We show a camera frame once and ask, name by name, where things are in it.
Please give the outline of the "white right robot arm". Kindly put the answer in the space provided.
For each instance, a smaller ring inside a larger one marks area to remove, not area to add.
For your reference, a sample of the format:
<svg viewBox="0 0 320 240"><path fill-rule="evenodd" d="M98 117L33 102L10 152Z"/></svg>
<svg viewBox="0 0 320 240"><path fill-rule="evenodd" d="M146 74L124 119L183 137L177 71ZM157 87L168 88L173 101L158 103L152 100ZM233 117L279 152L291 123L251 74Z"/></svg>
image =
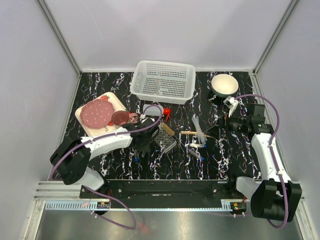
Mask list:
<svg viewBox="0 0 320 240"><path fill-rule="evenodd" d="M244 195L250 201L250 210L255 218L289 223L300 202L302 188L300 184L293 183L286 173L276 139L272 136L274 129L265 121L263 104L250 104L246 118L225 114L218 120L221 129L248 137L262 177L261 183L257 183L251 177L238 176L227 185L227 192L235 199Z"/></svg>

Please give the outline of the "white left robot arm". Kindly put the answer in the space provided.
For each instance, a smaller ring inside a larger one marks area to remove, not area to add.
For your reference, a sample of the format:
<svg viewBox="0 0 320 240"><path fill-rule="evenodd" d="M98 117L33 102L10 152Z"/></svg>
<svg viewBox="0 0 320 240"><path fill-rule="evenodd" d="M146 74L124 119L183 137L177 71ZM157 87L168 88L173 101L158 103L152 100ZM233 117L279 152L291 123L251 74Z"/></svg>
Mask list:
<svg viewBox="0 0 320 240"><path fill-rule="evenodd" d="M127 123L98 136L68 136L50 157L52 170L59 174L65 185L86 186L95 197L103 198L108 193L108 186L101 174L89 167L89 162L117 149L133 148L148 153L159 124L159 118L148 117L142 123Z"/></svg>

